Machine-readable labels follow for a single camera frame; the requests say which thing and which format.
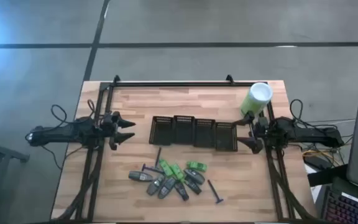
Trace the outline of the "black metal rig frame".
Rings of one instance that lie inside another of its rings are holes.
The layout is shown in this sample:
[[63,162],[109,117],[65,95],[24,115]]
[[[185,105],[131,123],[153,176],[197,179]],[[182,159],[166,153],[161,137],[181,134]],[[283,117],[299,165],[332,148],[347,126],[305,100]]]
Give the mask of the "black metal rig frame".
[[[248,82],[120,82],[109,93],[102,82],[86,82],[76,115],[90,111],[87,100],[112,100],[111,108],[135,123],[135,133],[115,151],[106,147],[101,162],[96,199],[85,198],[74,222],[272,222],[277,219],[267,158],[240,144],[237,152],[218,152],[193,146],[161,147],[160,157],[184,167],[187,161],[208,165],[199,195],[183,201],[176,192],[159,199],[146,193],[147,184],[128,178],[131,170],[154,164],[158,146],[149,144],[153,116],[188,115],[232,122],[240,119],[239,105]],[[216,204],[207,180],[224,199]]]

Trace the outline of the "grey deodorant stick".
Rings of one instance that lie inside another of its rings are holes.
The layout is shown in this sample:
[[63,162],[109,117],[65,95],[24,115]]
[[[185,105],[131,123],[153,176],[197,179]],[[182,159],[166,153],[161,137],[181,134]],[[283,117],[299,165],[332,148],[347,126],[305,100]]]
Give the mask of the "grey deodorant stick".
[[201,175],[198,171],[193,170],[193,169],[185,169],[184,173],[189,176],[194,182],[196,182],[197,184],[204,184],[205,182],[205,178],[203,175]]
[[151,181],[149,186],[147,187],[146,193],[150,196],[153,196],[158,190],[160,189],[161,185],[163,184],[165,180],[164,175],[158,176],[156,179]]
[[174,177],[169,177],[160,188],[160,191],[158,192],[158,198],[164,199],[172,191],[176,181],[177,180]]
[[151,182],[154,179],[152,175],[141,171],[130,171],[128,178],[138,182]]

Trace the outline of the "backlit black keyboard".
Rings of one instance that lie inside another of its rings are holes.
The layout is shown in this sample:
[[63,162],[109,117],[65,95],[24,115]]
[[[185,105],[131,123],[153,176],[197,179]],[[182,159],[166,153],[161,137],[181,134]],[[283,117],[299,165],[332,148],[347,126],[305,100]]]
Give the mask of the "backlit black keyboard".
[[328,190],[324,196],[321,218],[340,224],[358,224],[358,199],[344,192]]

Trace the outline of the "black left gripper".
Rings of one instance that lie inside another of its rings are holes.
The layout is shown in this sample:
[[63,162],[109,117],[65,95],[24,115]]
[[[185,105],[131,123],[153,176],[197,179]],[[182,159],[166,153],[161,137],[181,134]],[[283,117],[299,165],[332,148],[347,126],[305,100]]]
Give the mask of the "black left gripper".
[[129,128],[135,126],[135,123],[132,121],[127,121],[121,118],[118,119],[119,115],[120,113],[117,111],[106,113],[100,123],[100,128],[103,130],[103,136],[109,138],[109,146],[111,150],[116,150],[117,144],[122,144],[124,141],[135,135],[135,133],[119,133],[117,131],[118,127]]

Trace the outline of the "green wipes canister white lid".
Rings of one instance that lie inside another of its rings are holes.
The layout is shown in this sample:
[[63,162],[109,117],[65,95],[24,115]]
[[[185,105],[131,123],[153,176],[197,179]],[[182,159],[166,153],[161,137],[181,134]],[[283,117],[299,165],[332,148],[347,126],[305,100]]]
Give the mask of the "green wipes canister white lid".
[[241,114],[245,116],[249,111],[253,112],[253,114],[259,114],[272,97],[273,90],[268,84],[262,82],[253,84],[240,105]]

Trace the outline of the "dark blue travel tube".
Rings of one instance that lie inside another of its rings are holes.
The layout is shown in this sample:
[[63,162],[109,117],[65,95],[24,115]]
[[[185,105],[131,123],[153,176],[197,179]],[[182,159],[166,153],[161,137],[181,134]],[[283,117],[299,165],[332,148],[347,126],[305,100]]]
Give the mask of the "dark blue travel tube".
[[187,201],[189,199],[189,196],[186,192],[184,185],[179,180],[177,180],[175,182],[174,187],[175,187],[175,190],[179,193],[179,195],[183,201]]
[[202,190],[198,187],[198,185],[192,181],[191,179],[185,179],[184,183],[196,194],[199,195]]

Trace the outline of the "dark blue disposable razor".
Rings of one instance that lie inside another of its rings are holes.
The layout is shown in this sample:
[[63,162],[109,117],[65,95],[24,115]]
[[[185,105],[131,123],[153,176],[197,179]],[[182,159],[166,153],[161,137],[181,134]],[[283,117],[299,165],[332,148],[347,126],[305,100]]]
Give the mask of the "dark blue disposable razor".
[[149,170],[149,171],[152,171],[152,172],[156,172],[156,173],[159,173],[159,174],[162,174],[164,175],[164,171],[158,169],[158,168],[154,168],[154,167],[148,167],[146,166],[145,164],[142,165],[142,171],[144,170]]
[[209,179],[207,180],[207,182],[208,182],[209,187],[211,188],[211,191],[212,191],[213,195],[214,195],[215,198],[216,198],[216,204],[219,204],[219,203],[223,202],[224,199],[221,198],[221,197],[218,195],[218,193],[217,193],[216,189],[214,188],[212,182],[211,182]]
[[156,160],[155,160],[155,165],[154,165],[154,168],[156,168],[156,169],[158,168],[161,151],[162,151],[162,148],[159,147],[159,148],[158,148],[158,152],[157,152],[157,157],[156,157]]

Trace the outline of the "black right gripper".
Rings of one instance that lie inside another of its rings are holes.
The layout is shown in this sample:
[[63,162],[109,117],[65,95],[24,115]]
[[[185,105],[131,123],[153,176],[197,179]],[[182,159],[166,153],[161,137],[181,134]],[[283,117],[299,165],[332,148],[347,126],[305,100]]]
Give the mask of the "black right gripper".
[[269,120],[266,117],[259,117],[254,121],[255,115],[248,111],[242,119],[232,123],[233,126],[250,125],[250,137],[237,137],[237,140],[251,149],[253,154],[258,154],[263,149],[263,138],[267,136]]

